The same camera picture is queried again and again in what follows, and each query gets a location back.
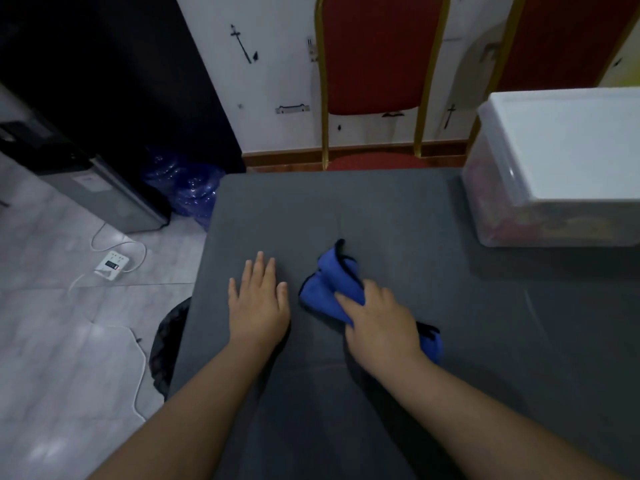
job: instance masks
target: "person's left arm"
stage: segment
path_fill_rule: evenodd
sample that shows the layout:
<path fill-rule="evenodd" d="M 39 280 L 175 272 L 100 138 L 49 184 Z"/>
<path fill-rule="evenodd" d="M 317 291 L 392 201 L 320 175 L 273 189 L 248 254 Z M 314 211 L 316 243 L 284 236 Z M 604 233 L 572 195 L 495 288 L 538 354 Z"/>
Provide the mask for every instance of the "person's left arm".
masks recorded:
<path fill-rule="evenodd" d="M 229 281 L 229 343 L 89 480 L 209 479 L 249 387 L 289 326 L 287 284 L 275 259 L 244 266 L 240 292 Z"/>

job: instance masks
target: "gray tablecloth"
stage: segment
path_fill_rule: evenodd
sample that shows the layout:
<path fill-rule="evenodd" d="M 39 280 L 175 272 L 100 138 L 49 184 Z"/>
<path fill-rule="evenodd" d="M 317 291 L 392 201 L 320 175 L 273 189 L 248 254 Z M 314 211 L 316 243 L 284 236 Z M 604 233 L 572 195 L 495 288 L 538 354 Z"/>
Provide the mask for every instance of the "gray tablecloth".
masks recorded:
<path fill-rule="evenodd" d="M 239 414 L 217 478 L 455 477 L 433 439 L 296 293 L 340 237 L 362 275 L 436 325 L 442 366 L 640 476 L 640 251 L 487 249 L 455 170 L 223 179 L 172 391 L 228 341 L 227 283 L 258 250 L 290 284 L 284 348 Z"/>

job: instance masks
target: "black trash bag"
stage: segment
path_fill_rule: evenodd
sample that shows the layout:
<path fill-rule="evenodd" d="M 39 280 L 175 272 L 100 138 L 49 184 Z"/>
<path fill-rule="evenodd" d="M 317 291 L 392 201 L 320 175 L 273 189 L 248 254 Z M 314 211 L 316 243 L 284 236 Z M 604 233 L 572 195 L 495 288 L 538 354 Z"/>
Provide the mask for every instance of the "black trash bag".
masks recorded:
<path fill-rule="evenodd" d="M 180 341 L 190 304 L 191 298 L 187 298 L 164 317 L 158 326 L 151 354 L 149 354 L 149 369 L 154 379 L 154 387 L 164 396 L 165 401 L 169 394 L 175 359 L 180 350 Z"/>

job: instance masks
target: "container lid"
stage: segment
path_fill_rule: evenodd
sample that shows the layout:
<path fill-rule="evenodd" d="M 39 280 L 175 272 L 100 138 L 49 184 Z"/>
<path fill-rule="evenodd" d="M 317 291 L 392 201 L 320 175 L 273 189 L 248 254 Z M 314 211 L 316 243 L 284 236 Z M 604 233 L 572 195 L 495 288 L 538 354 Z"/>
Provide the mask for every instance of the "container lid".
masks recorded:
<path fill-rule="evenodd" d="M 640 201 L 640 88 L 494 93 L 478 113 L 515 205 Z"/>

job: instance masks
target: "blue cloth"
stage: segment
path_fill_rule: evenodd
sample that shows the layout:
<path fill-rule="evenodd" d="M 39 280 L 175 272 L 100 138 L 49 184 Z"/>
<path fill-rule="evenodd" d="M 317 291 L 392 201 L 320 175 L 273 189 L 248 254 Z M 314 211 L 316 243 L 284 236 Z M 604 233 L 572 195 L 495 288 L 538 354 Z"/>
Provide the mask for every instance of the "blue cloth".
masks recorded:
<path fill-rule="evenodd" d="M 343 254 L 344 239 L 318 259 L 318 270 L 309 276 L 300 288 L 298 298 L 306 309 L 320 313 L 353 326 L 333 295 L 339 291 L 356 303 L 364 305 L 364 286 L 358 277 L 356 259 Z M 440 331 L 431 325 L 417 322 L 420 348 L 434 363 L 442 358 L 443 346 Z"/>

